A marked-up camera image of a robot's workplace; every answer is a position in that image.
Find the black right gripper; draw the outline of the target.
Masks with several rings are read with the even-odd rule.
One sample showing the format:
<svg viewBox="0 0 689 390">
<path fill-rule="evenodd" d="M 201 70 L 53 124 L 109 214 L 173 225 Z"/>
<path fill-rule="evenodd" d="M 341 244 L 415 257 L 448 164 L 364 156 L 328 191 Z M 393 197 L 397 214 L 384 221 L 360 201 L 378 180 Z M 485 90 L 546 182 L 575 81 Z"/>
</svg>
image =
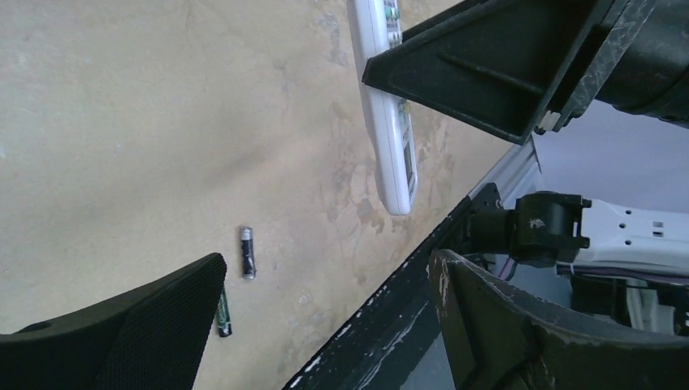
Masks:
<svg viewBox="0 0 689 390">
<path fill-rule="evenodd" d="M 464 1 L 371 58 L 365 85 L 521 145 L 595 100 L 688 126 L 686 1 Z"/>
</svg>

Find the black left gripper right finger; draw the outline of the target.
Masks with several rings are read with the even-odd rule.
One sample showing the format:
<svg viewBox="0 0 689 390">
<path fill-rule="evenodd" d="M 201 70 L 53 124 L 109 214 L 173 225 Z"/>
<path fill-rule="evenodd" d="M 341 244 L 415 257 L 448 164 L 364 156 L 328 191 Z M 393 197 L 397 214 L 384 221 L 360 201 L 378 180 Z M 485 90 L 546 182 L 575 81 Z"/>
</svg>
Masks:
<svg viewBox="0 0 689 390">
<path fill-rule="evenodd" d="M 685 389 L 688 340 L 534 296 L 453 251 L 428 279 L 458 389 Z"/>
</svg>

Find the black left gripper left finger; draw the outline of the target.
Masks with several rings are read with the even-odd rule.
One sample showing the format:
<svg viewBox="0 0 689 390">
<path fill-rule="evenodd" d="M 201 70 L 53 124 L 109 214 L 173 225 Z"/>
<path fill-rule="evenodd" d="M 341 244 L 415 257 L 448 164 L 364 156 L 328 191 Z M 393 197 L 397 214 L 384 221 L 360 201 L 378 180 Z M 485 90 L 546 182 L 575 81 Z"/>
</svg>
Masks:
<svg viewBox="0 0 689 390">
<path fill-rule="evenodd" d="M 1 336 L 3 389 L 190 389 L 227 265 L 205 257 L 105 301 Z"/>
</svg>

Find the white remote control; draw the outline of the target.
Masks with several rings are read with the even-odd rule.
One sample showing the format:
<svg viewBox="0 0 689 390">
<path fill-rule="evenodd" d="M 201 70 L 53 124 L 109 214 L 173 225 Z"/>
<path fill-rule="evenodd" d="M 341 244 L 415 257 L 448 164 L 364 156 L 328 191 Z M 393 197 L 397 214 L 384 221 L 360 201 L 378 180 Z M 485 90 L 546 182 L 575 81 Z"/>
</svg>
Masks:
<svg viewBox="0 0 689 390">
<path fill-rule="evenodd" d="M 367 61 L 402 43 L 400 8 L 396 1 L 354 0 L 347 12 L 379 198 L 390 215 L 408 215 L 418 187 L 409 103 L 363 82 Z"/>
</svg>

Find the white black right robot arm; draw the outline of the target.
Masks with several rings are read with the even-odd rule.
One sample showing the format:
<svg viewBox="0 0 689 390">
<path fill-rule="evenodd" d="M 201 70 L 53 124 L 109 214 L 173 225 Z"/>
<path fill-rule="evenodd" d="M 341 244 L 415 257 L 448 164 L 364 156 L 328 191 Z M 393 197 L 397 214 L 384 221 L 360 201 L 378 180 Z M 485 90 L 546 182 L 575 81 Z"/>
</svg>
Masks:
<svg viewBox="0 0 689 390">
<path fill-rule="evenodd" d="M 381 199 L 407 215 L 418 174 L 409 102 L 521 145 L 593 101 L 688 125 L 685 1 L 463 1 L 403 30 L 395 1 L 349 3 Z M 688 217 L 539 191 L 486 203 L 459 230 L 471 253 L 568 278 L 573 307 L 637 330 L 688 333 Z"/>
</svg>

